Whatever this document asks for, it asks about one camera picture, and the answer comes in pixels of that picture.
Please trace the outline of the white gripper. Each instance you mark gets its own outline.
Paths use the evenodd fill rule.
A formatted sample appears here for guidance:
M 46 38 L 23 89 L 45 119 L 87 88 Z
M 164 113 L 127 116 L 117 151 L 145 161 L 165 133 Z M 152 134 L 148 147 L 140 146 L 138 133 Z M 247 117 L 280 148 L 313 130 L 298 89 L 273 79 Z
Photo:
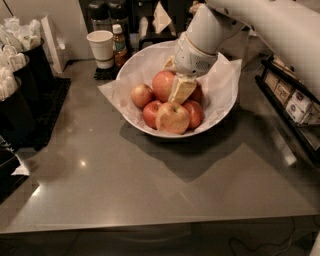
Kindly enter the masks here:
M 168 101 L 182 105 L 197 87 L 195 76 L 208 73 L 217 59 L 216 53 L 199 50 L 183 32 L 174 46 L 174 56 L 169 56 L 162 67 L 163 70 L 175 72 L 177 69 L 178 73 L 186 74 L 175 76 Z

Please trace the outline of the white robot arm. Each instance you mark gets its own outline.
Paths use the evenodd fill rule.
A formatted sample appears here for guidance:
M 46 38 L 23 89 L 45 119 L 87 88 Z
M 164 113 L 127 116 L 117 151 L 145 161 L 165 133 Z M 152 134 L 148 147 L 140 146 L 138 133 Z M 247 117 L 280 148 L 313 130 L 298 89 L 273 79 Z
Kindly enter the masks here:
M 248 27 L 320 100 L 320 13 L 294 0 L 205 0 L 176 42 L 169 65 L 180 74 L 206 74 L 222 44 Z

